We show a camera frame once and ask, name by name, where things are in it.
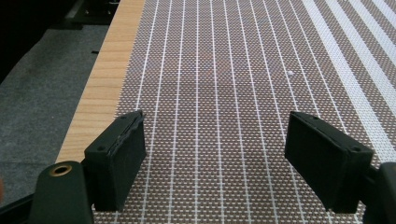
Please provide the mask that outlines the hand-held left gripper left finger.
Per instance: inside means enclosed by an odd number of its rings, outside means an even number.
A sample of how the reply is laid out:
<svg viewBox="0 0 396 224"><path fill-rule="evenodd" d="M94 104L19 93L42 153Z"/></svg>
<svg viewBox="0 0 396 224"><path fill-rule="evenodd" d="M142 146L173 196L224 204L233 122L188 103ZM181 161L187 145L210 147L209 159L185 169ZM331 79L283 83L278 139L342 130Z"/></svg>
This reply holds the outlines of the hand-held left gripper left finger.
<svg viewBox="0 0 396 224"><path fill-rule="evenodd" d="M116 118L84 151L38 177L28 224L93 224L93 211L120 211L146 157L144 115Z"/></svg>

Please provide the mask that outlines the dark metal stand base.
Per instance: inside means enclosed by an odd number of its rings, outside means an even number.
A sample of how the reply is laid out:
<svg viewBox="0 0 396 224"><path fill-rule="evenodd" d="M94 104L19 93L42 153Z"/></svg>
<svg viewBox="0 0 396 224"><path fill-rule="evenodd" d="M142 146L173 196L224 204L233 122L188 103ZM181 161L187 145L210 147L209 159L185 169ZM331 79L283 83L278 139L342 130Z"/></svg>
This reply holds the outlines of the dark metal stand base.
<svg viewBox="0 0 396 224"><path fill-rule="evenodd" d="M120 0L77 0L66 14L63 26L80 30L84 25L109 25Z"/></svg>

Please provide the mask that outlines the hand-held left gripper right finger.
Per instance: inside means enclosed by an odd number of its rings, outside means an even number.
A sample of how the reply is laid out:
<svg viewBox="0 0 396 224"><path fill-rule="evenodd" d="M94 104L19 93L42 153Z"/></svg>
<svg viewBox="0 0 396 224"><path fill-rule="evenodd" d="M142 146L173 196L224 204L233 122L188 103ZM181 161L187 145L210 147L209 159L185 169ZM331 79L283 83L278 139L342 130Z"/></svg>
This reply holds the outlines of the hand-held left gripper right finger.
<svg viewBox="0 0 396 224"><path fill-rule="evenodd" d="M374 168L374 152L326 121L290 113L285 158L327 210L354 214L363 224L396 224L396 161Z"/></svg>

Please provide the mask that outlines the brown woven striped placemat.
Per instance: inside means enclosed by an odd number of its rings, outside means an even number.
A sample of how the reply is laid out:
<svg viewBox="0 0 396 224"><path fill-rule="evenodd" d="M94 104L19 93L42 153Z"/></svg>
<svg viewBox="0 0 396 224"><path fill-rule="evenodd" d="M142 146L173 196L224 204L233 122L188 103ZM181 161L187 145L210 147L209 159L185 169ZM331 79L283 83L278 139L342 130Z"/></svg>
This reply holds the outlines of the brown woven striped placemat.
<svg viewBox="0 0 396 224"><path fill-rule="evenodd" d="M118 103L136 109L146 158L95 224L361 224L284 144L302 111L396 161L396 0L146 0Z"/></svg>

